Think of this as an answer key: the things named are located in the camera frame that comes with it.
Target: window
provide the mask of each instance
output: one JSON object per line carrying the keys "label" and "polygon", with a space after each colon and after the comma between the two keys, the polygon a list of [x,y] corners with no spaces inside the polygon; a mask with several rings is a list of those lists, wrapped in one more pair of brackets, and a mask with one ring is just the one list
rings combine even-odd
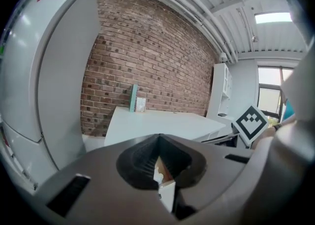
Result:
{"label": "window", "polygon": [[256,24],[270,22],[292,22],[289,12],[273,12],[255,15]]}
{"label": "window", "polygon": [[285,110],[285,98],[280,85],[293,72],[290,68],[258,67],[259,98],[258,108],[267,116],[269,126],[282,120]]}

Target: white table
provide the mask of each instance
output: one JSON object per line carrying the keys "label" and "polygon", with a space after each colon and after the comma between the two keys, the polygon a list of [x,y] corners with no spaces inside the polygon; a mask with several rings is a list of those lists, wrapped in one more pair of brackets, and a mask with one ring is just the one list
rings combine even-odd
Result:
{"label": "white table", "polygon": [[225,127],[224,124],[194,113],[146,110],[145,113],[129,112],[116,107],[110,122],[104,146],[150,134],[171,134],[195,141]]}

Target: brick wall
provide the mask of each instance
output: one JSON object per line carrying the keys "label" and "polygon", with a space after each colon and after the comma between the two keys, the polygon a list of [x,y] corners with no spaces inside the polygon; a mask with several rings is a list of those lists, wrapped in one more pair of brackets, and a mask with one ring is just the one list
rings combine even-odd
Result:
{"label": "brick wall", "polygon": [[187,20],[156,0],[97,0],[101,31],[82,86],[81,125],[105,136],[130,88],[147,109],[204,115],[217,55]]}

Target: white ceiling beam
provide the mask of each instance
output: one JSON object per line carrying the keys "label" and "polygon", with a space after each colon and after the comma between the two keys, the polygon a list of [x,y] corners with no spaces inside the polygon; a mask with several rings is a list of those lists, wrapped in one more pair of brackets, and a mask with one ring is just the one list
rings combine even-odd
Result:
{"label": "white ceiling beam", "polygon": [[296,60],[299,61],[306,53],[298,52],[286,52],[286,51],[260,51],[260,52],[247,52],[239,53],[239,60],[250,60],[250,59],[283,59],[283,60]]}
{"label": "white ceiling beam", "polygon": [[243,7],[244,3],[247,4],[251,1],[255,1],[255,0],[229,0],[227,2],[217,5],[216,7],[212,8],[210,11],[212,12],[213,15],[219,16],[228,10]]}

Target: ceiling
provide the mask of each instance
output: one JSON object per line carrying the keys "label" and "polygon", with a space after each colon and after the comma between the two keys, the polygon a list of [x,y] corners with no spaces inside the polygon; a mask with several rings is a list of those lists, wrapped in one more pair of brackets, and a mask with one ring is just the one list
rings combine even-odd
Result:
{"label": "ceiling", "polygon": [[204,33],[229,62],[238,59],[301,59],[306,44],[292,22],[256,24],[262,12],[289,12],[287,0],[160,0]]}

